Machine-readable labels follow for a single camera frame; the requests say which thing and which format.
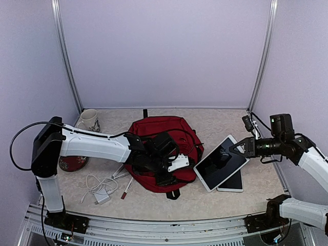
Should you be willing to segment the red backpack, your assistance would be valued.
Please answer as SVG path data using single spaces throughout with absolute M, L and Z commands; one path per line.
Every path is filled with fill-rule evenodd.
M 165 193 L 167 199 L 177 200 L 180 188 L 196 179 L 193 168 L 202 159 L 203 144 L 183 117 L 149 116 L 146 109 L 143 114 L 143 119 L 133 122 L 129 128 L 127 138 L 133 140 L 135 146 L 125 162 L 125 169 L 146 190 Z M 188 156 L 192 161 L 191 181 L 157 186 L 155 173 L 167 165 L 169 157 L 176 158 L 179 154 Z

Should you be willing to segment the white tablet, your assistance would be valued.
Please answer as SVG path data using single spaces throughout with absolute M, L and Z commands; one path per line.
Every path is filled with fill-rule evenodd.
M 243 179 L 241 171 L 238 170 L 229 179 L 227 179 L 223 184 L 216 188 L 219 192 L 237 192 L 241 193 L 243 189 Z
M 207 192 L 212 192 L 242 169 L 250 159 L 244 157 L 242 147 L 229 150 L 237 140 L 229 134 L 193 168 Z

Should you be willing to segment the white charger with cable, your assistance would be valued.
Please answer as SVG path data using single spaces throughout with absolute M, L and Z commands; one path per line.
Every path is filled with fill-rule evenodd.
M 90 186 L 88 183 L 89 179 L 94 179 L 95 184 Z M 92 194 L 95 198 L 96 205 L 102 205 L 108 202 L 113 194 L 118 189 L 117 181 L 112 177 L 105 177 L 100 180 L 93 174 L 88 174 L 85 178 L 85 185 L 87 187 L 87 192 L 81 197 L 80 203 L 83 203 L 88 194 Z

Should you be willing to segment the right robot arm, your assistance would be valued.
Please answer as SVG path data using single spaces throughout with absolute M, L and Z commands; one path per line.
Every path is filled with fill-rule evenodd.
M 248 137 L 232 145 L 231 153 L 245 158 L 264 159 L 273 155 L 286 158 L 309 173 L 327 189 L 327 157 L 303 134 L 295 133 L 290 114 L 270 116 L 271 137 Z M 304 202 L 282 194 L 268 199 L 266 212 L 245 218 L 247 231 L 258 232 L 300 221 L 327 232 L 327 206 Z

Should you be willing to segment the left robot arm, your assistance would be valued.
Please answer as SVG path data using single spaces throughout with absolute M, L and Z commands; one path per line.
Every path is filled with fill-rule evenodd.
M 144 188 L 179 197 L 179 189 L 196 178 L 193 166 L 198 161 L 194 132 L 172 128 L 138 135 L 132 131 L 108 135 L 80 130 L 64 124 L 61 117 L 43 121 L 33 142 L 31 171 L 39 185 L 48 214 L 61 228 L 72 217 L 65 210 L 57 178 L 61 156 L 86 156 L 122 163 Z

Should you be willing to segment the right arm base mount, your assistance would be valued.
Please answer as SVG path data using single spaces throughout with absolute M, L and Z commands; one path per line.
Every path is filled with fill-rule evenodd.
M 260 231 L 265 231 L 268 229 L 280 227 L 289 223 L 287 218 L 271 218 L 265 213 L 247 216 L 244 219 L 245 226 L 248 233 L 255 233 Z

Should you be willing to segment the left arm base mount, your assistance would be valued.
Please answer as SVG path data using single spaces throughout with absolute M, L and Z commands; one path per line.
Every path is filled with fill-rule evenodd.
M 89 218 L 72 214 L 66 214 L 64 216 L 50 214 L 46 216 L 44 224 L 73 233 L 86 234 Z

